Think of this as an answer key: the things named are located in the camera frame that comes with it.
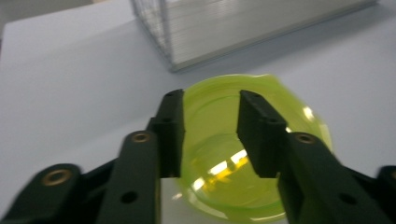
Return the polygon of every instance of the black bracket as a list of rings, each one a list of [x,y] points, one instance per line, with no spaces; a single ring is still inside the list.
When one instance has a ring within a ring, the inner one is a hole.
[[[396,166],[377,178],[347,169],[320,139],[286,132],[259,94],[241,91],[237,132],[256,174],[278,177],[291,224],[396,223]],[[145,131],[128,134],[120,155],[87,174],[73,164],[38,173],[0,224],[161,223],[160,178],[180,177],[183,90],[163,97]]]
[[[285,120],[254,92],[241,91],[237,132],[258,176],[280,173],[278,189],[291,224],[395,222],[395,166],[383,168],[373,184],[364,182],[314,135],[288,133]]]

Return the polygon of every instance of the screw hole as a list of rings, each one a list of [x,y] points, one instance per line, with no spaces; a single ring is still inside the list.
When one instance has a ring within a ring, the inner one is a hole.
[[[352,196],[350,196],[349,194],[345,194],[345,193],[340,193],[338,195],[338,197],[341,199],[341,201],[343,201],[344,203],[348,203],[348,204],[357,204],[358,201],[356,201],[356,199]]]
[[[296,135],[297,140],[299,140],[302,143],[306,144],[314,144],[315,143],[315,138],[313,138],[311,135],[300,133]]]
[[[126,192],[122,194],[120,200],[122,203],[132,203],[136,201],[137,199],[137,194],[133,191]]]
[[[42,182],[44,186],[56,186],[67,181],[71,176],[72,173],[69,170],[55,170],[46,174]]]
[[[138,133],[134,135],[133,140],[137,143],[147,142],[149,140],[149,135],[146,133]]]

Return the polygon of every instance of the gray surface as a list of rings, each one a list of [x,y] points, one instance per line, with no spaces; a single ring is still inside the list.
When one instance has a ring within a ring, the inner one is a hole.
[[[85,171],[117,156],[164,93],[223,74],[273,73],[326,120],[335,155],[375,175],[395,164],[396,2],[284,35],[170,74],[127,2],[18,21],[0,60],[0,213],[36,171]],[[164,181],[163,223],[222,223],[190,209]]]
[[[87,6],[91,3],[91,0],[0,0],[0,38],[3,35],[3,27],[8,22]]]

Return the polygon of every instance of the clear plastic box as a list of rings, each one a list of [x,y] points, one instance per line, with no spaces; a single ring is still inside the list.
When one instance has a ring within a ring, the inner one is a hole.
[[[131,0],[173,71],[366,7],[375,0]]]

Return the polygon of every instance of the green petri dish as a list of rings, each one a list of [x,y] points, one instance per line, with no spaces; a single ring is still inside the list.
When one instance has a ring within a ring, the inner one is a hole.
[[[332,148],[326,124],[272,75],[212,77],[185,90],[183,198],[212,217],[237,223],[284,218],[276,178],[259,178],[236,134],[239,92],[261,94],[288,122]]]

